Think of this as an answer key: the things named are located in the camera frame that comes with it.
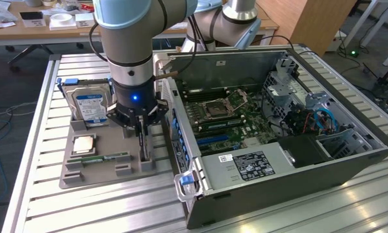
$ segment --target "motherboard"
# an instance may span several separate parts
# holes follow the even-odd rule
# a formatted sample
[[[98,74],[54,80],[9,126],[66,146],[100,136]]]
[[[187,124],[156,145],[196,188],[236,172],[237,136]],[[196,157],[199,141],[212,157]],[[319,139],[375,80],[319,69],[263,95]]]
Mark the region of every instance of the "motherboard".
[[[276,138],[253,95],[228,88],[184,93],[184,107],[203,156],[260,146]]]

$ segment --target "blue cable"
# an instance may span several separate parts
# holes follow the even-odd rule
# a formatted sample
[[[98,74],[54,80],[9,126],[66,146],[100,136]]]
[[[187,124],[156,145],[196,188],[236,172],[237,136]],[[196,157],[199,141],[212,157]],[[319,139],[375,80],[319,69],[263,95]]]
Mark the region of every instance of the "blue cable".
[[[8,131],[5,132],[5,134],[0,137],[0,140],[4,139],[4,137],[8,135],[8,133],[10,132],[12,130],[12,124],[9,121],[5,121],[5,120],[0,120],[0,122],[4,122],[8,124]],[[2,200],[2,198],[5,197],[5,194],[8,192],[8,183],[6,183],[6,177],[5,177],[5,173],[4,173],[4,169],[2,169],[2,164],[1,164],[1,161],[0,161],[0,172],[1,172],[1,176],[2,176],[2,179],[4,179],[4,192],[2,194],[0,195],[0,201]]]
[[[1,201],[1,199],[4,198],[4,196],[5,196],[6,192],[8,192],[8,183],[6,183],[6,177],[5,177],[1,161],[0,161],[0,172],[1,172],[1,175],[2,175],[2,179],[4,179],[4,192],[0,195],[0,201]]]
[[[332,112],[331,112],[329,110],[327,110],[325,108],[320,108],[320,109],[317,109],[317,110],[315,111],[315,120],[316,120],[316,124],[317,124],[319,128],[323,129],[324,126],[323,126],[321,123],[319,122],[319,115],[316,114],[317,112],[325,112],[325,113],[329,115],[331,120],[332,120],[332,124],[335,125],[335,130],[337,130],[339,125],[337,125],[337,123],[336,123],[336,120],[335,120],[333,114],[332,114]]]
[[[4,122],[4,123],[8,124],[8,130],[6,130],[5,134],[0,137],[0,140],[1,140],[1,139],[4,139],[4,137],[8,135],[8,133],[12,130],[12,123],[9,121],[6,121],[6,120],[0,120],[0,122]]]

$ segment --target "second robotic arm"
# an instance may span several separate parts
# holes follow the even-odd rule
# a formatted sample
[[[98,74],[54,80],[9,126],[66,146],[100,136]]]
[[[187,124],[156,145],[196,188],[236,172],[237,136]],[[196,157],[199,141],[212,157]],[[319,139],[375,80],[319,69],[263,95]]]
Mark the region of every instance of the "second robotic arm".
[[[221,0],[199,0],[193,16],[208,50],[216,49],[215,41],[241,50],[251,45],[261,22],[255,3],[256,0],[229,0],[221,5]],[[199,36],[195,42],[193,28],[188,25],[183,52],[193,51],[195,43],[197,51],[204,51],[201,42]]]

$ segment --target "hard drive label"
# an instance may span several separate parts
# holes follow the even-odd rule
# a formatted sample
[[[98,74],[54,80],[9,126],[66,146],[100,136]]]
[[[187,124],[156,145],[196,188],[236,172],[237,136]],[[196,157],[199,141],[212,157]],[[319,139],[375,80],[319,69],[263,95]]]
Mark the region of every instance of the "hard drive label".
[[[102,106],[102,95],[84,95],[76,97],[82,118],[89,123],[106,121],[106,109]]]
[[[233,161],[244,181],[275,174],[263,151],[233,156]]]

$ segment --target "metal workbench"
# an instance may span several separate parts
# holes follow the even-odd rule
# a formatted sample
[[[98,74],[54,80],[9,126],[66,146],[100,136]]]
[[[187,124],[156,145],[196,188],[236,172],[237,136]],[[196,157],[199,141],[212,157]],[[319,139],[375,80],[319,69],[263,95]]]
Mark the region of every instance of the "metal workbench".
[[[296,52],[304,50],[296,45]],[[388,115],[317,56],[305,54],[303,58],[388,135]],[[299,72],[307,87],[316,91],[317,83],[304,70]],[[48,63],[2,232],[388,233],[388,158],[339,187],[192,231],[185,229],[163,136],[155,137],[156,160],[168,164],[161,174],[60,189],[70,110],[56,79],[106,75],[108,65],[93,54],[62,55]]]

